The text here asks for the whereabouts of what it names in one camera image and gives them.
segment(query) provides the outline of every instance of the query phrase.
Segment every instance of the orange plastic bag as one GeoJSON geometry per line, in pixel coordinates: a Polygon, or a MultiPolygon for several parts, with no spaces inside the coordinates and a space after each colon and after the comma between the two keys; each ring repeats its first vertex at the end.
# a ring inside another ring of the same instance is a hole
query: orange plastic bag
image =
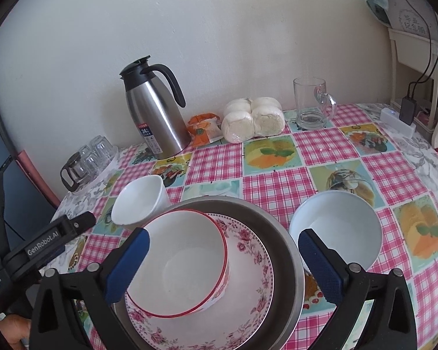
{"type": "Polygon", "coordinates": [[[218,120],[219,116],[214,113],[194,115],[190,118],[187,129],[193,136],[193,147],[209,145],[224,137],[218,127],[218,120]]]}

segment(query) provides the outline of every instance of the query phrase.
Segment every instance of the wall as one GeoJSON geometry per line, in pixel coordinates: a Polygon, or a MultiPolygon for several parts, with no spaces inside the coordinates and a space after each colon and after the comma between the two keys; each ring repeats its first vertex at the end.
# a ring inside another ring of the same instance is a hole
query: wall
{"type": "Polygon", "coordinates": [[[390,93],[387,30],[363,0],[20,0],[0,28],[0,110],[58,196],[62,164],[92,137],[141,141],[118,73],[145,55],[174,71],[185,119],[238,97],[293,108],[303,74],[339,103],[390,93]]]}

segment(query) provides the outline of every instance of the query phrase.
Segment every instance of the thermos handle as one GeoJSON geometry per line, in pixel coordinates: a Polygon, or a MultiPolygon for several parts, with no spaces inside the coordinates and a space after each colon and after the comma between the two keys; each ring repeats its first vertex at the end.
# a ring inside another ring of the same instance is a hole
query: thermos handle
{"type": "Polygon", "coordinates": [[[71,176],[70,169],[67,165],[63,166],[63,168],[60,170],[60,178],[62,179],[62,183],[65,186],[65,188],[68,189],[70,192],[75,192],[78,189],[79,184],[76,183],[75,179],[73,179],[73,176],[71,176]],[[72,185],[68,184],[67,181],[63,178],[62,175],[63,171],[66,171],[68,177],[73,181],[72,185]]]}
{"type": "Polygon", "coordinates": [[[183,97],[182,90],[180,89],[180,86],[178,85],[178,81],[174,76],[174,73],[164,64],[154,64],[152,66],[146,67],[141,71],[143,74],[147,74],[151,71],[159,71],[162,73],[165,78],[167,79],[169,85],[171,86],[172,93],[174,94],[174,99],[177,102],[177,104],[181,108],[185,108],[185,98],[183,97]]]}

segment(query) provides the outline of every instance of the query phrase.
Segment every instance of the thermos label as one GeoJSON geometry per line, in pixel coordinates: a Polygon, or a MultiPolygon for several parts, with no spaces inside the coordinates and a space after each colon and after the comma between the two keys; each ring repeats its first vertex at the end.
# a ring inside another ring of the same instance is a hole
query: thermos label
{"type": "Polygon", "coordinates": [[[138,129],[140,130],[141,135],[144,137],[146,144],[149,146],[153,154],[162,153],[162,149],[159,146],[153,132],[147,124],[139,124],[138,129]]]}

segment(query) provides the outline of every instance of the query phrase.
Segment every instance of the checkered tablecloth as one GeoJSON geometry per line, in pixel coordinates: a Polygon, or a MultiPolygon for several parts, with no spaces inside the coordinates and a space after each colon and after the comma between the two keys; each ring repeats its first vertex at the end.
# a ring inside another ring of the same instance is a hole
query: checkered tablecloth
{"type": "MultiPolygon", "coordinates": [[[[360,190],[351,191],[369,202],[380,219],[383,243],[370,271],[387,273],[395,267],[404,271],[416,314],[418,347],[430,349],[438,340],[438,198],[401,148],[377,125],[352,104],[340,106],[336,117],[319,131],[303,131],[289,120],[280,136],[238,145],[220,141],[204,148],[188,147],[168,161],[156,161],[146,145],[132,146],[122,152],[119,169],[102,194],[94,192],[97,201],[90,210],[98,223],[84,236],[84,247],[68,246],[53,265],[58,264],[60,272],[71,272],[68,260],[72,259],[77,262],[72,270],[84,270],[120,246],[130,232],[111,223],[113,202],[129,182],[144,175],[156,173],[165,178],[173,203],[217,188],[224,195],[261,206],[288,229],[300,204],[319,191],[334,189],[331,177],[344,172],[362,180],[360,190]],[[171,167],[177,167],[177,176],[167,181],[171,167]],[[424,238],[421,229],[412,228],[412,220],[426,226],[424,230],[436,226],[431,231],[435,234],[424,238]]],[[[78,204],[77,199],[67,199],[57,212],[73,212],[78,204]]],[[[324,301],[308,301],[311,308],[302,311],[285,349],[303,350],[311,345],[333,312],[333,306],[324,301]]],[[[84,326],[94,348],[102,350],[89,318],[84,326]]]]}

